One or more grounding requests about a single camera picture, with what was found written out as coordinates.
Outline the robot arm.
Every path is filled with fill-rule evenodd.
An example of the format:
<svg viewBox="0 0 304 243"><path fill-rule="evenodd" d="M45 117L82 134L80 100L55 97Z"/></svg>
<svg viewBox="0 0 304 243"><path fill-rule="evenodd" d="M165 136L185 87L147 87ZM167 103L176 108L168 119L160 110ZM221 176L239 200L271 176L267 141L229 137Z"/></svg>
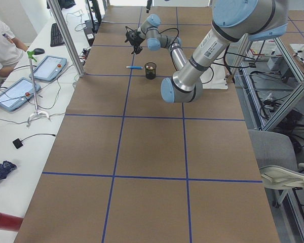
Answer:
<svg viewBox="0 0 304 243"><path fill-rule="evenodd" d="M287 30L288 1L216 1L212 28L171 78L163 79L161 96L168 103L197 100L203 91L201 75L230 43L243 35L253 41L282 36Z"/></svg>
<svg viewBox="0 0 304 243"><path fill-rule="evenodd" d="M161 19L156 14L151 14L138 29L126 26L126 40L133 47L132 54L139 54L142 51L141 44L146 41L151 51L158 51L161 48L167 49L170 53L173 65L177 71L181 70L187 58L185 57L179 35L165 35L159 31Z"/></svg>

